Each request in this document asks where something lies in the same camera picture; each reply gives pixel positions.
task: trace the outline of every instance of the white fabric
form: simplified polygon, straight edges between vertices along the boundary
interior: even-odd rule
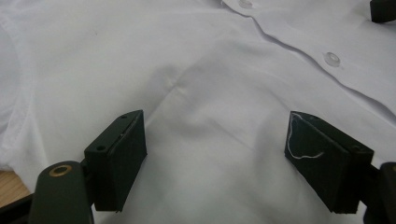
[[[34,190],[41,170],[81,161],[114,118],[143,109],[148,156],[124,211],[94,213],[96,223],[361,223],[363,206],[331,214],[284,158],[289,112],[363,142],[375,165],[396,161],[394,26],[335,21],[352,1],[334,3],[333,17],[321,14],[326,1],[308,11],[307,0],[224,3],[233,10],[211,0],[2,2],[1,60],[19,67],[1,80],[20,80],[10,98],[0,92],[14,99],[0,118],[0,165]]]

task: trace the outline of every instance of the brass screw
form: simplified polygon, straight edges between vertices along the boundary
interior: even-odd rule
[[[57,176],[65,175],[70,171],[72,171],[72,167],[70,165],[60,165],[50,170],[49,175],[53,177],[57,177]]]

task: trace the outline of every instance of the white button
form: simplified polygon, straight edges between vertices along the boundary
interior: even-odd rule
[[[248,0],[239,0],[239,6],[242,8],[253,8],[253,4]]]
[[[332,66],[332,67],[338,67],[338,66],[340,66],[340,59],[338,58],[338,56],[337,55],[335,55],[335,54],[333,54],[333,53],[331,53],[331,52],[327,52],[325,55],[324,55],[324,61],[329,65],[329,66]]]

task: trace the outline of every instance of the wooden surface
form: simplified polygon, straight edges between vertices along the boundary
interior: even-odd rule
[[[0,171],[0,207],[29,195],[29,190],[14,172]]]

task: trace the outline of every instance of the black object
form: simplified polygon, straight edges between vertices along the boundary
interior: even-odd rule
[[[1,223],[93,223],[93,203],[98,211],[121,211],[147,156],[143,111],[114,120],[84,152],[82,162],[41,172],[35,194],[2,208]]]
[[[372,0],[372,21],[377,23],[396,20],[396,0]]]
[[[364,223],[396,224],[396,162],[378,171],[370,148],[322,119],[295,111],[285,156],[331,212],[356,213],[362,201]]]

